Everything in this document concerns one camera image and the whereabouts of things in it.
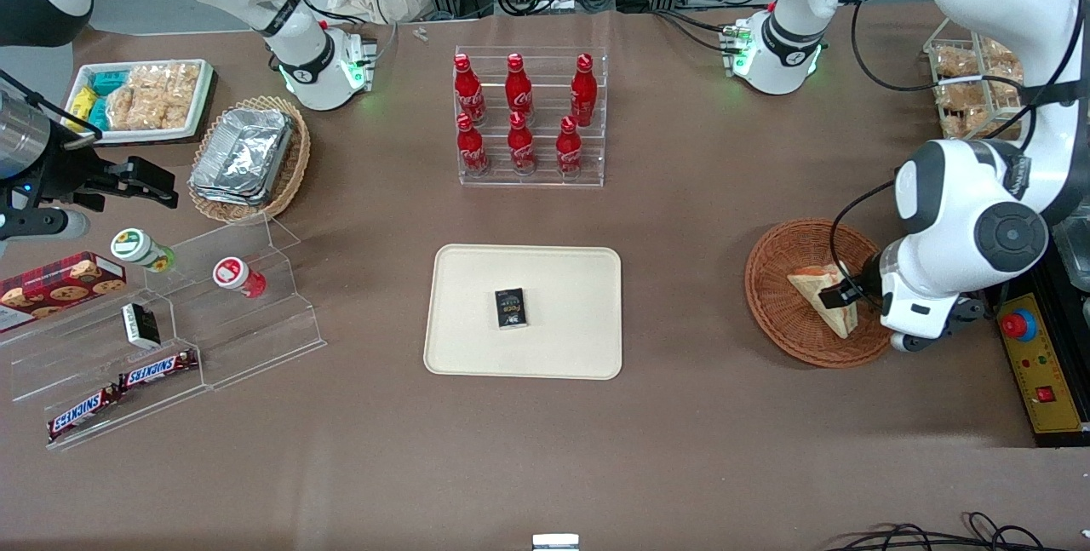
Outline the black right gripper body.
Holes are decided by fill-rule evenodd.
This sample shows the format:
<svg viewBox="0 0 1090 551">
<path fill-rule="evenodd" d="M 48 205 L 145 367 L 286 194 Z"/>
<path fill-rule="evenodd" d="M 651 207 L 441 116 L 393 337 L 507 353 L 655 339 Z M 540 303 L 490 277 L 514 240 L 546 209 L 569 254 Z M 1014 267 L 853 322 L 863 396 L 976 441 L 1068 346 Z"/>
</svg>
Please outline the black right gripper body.
<svg viewBox="0 0 1090 551">
<path fill-rule="evenodd" d="M 3 209 L 31 209 L 43 203 L 75 204 L 101 212 L 105 197 L 128 198 L 129 187 L 112 170 L 117 167 L 82 145 L 66 150 L 78 135 L 50 121 L 41 135 L 43 151 L 14 174 L 3 174 Z"/>
</svg>

